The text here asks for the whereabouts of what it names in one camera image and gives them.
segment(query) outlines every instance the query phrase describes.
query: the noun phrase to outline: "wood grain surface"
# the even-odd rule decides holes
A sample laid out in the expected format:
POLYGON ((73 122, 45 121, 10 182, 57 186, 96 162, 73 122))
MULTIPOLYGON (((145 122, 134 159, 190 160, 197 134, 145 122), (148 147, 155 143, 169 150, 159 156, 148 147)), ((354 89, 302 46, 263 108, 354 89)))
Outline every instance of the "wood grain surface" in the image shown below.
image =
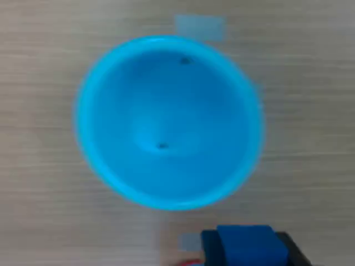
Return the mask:
POLYGON ((0 264, 173 265, 179 236, 217 224, 288 231, 315 264, 355 264, 354 0, 1 0, 0 264), (87 68, 175 14, 227 19, 211 43, 258 85, 263 158, 228 199, 189 212, 127 202, 72 133, 87 68))

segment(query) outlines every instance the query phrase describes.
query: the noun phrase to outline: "blue block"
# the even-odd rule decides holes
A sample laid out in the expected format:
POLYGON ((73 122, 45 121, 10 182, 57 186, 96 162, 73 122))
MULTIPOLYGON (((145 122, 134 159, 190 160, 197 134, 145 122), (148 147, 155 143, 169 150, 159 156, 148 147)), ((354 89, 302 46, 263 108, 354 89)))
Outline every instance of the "blue block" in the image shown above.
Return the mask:
POLYGON ((288 249, 270 226, 218 226, 227 266, 286 266, 288 249))

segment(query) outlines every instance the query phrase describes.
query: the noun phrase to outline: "blue plastic part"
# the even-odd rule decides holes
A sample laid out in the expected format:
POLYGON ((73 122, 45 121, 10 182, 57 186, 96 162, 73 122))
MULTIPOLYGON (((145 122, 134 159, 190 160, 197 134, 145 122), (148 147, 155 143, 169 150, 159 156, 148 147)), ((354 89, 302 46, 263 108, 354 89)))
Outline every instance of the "blue plastic part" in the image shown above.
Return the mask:
POLYGON ((228 266, 286 266, 288 249, 270 226, 218 226, 228 266))
POLYGON ((102 180, 158 209, 205 206, 251 173, 263 139, 261 105, 217 51, 173 36, 108 52, 75 106, 79 145, 102 180))

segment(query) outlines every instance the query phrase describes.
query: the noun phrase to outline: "light blue tape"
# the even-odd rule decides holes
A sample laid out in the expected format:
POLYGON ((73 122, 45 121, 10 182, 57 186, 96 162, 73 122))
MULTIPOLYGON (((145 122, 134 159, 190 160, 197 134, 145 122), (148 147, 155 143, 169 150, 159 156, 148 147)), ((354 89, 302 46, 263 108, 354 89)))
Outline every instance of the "light blue tape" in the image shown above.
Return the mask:
POLYGON ((225 17, 179 14, 174 20, 177 35, 202 42, 221 42, 226 38, 225 17))

